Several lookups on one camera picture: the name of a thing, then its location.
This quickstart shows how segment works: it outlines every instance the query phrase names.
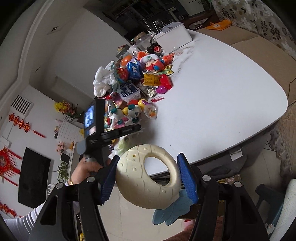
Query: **pile of toys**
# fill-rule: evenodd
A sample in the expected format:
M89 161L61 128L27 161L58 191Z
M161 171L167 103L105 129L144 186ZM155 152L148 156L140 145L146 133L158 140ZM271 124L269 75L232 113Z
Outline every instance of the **pile of toys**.
M162 56L161 47L151 43L146 51L121 46L119 60L99 67L94 79L94 94L106 99L105 129L137 124L141 113L155 119L155 102L172 88L174 53Z

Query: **air vent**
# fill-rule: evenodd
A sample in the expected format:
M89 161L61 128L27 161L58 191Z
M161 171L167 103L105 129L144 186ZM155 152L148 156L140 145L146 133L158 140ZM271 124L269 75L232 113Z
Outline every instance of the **air vent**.
M29 114L32 107L33 104L31 102L18 95L11 104L10 110L15 114L15 116L19 116L21 119L24 119Z

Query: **metal bolt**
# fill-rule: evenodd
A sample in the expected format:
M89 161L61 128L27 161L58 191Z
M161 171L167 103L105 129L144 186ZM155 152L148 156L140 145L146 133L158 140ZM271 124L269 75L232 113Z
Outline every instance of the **metal bolt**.
M208 175L204 175L204 176L202 176L202 179L203 179L204 181L208 182L209 180L211 180L211 177L208 176Z
M237 188L242 187L242 184L241 184L240 182L235 182L234 185L235 185Z
M86 181L87 181L88 183L92 183L94 180L95 180L94 177L88 177Z
M58 184L56 185L56 188L57 188L57 189L60 189L60 188L62 188L63 186L64 186L63 183L58 183Z

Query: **person's hand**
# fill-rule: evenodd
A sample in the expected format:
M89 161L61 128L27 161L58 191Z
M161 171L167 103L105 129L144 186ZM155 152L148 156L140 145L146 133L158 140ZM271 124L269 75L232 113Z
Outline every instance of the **person's hand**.
M85 161L83 157L72 173L71 181L73 184L79 184L90 176L90 172L97 172L102 167L103 166L96 161Z

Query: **white label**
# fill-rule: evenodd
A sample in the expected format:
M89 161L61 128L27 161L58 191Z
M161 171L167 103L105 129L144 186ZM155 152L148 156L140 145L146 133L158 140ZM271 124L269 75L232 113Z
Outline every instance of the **white label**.
M231 157L231 160L232 160L232 161L234 161L234 160L236 160L236 159L242 157L242 150L239 149L239 150L237 150L237 151L235 151L235 152L233 152L233 153L230 153L230 157Z

